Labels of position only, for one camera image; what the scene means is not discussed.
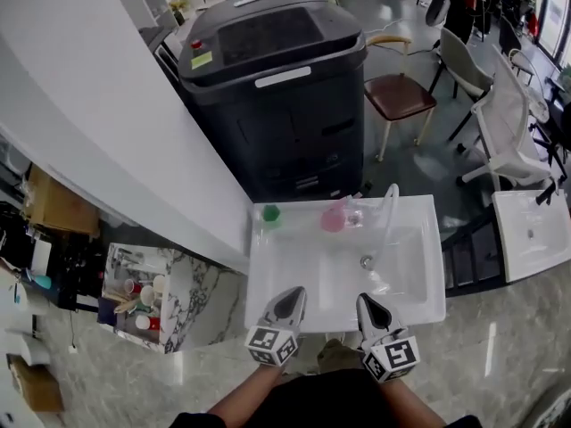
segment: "drain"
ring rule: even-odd
[[[373,258],[372,258],[370,255],[363,255],[363,256],[360,258],[360,265],[361,265],[361,267],[364,268],[364,269],[368,269],[368,264],[370,263],[370,261],[371,261],[372,259],[373,259]]]

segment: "office chair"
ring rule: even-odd
[[[527,95],[496,46],[493,51],[496,71],[492,89],[472,107],[484,150],[477,145],[471,149],[480,152],[487,162],[458,177],[456,184],[464,185],[475,177],[490,174],[494,190],[499,191],[499,176],[507,178],[513,186],[531,185],[549,178],[551,170],[548,163],[540,160],[527,129]]]

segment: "marble countertop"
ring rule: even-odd
[[[145,263],[117,265],[118,249],[144,256]],[[165,276],[158,335],[138,330],[125,315],[118,315],[116,326],[102,327],[161,353],[224,341],[244,330],[245,276],[174,249],[110,244],[103,290],[120,290],[128,277],[149,280],[157,274]]]

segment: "yellow label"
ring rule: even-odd
[[[203,65],[205,65],[208,62],[212,62],[212,51],[209,51],[208,53],[202,53],[200,54],[198,57],[195,57],[190,64],[193,67],[193,70],[195,68],[198,67],[202,67]]]

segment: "person's arm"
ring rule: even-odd
[[[260,365],[250,377],[216,403],[208,414],[220,417],[227,428],[242,426],[266,399],[282,371],[279,366]]]
[[[406,383],[394,379],[379,384],[394,419],[401,428],[443,428],[446,423]]]

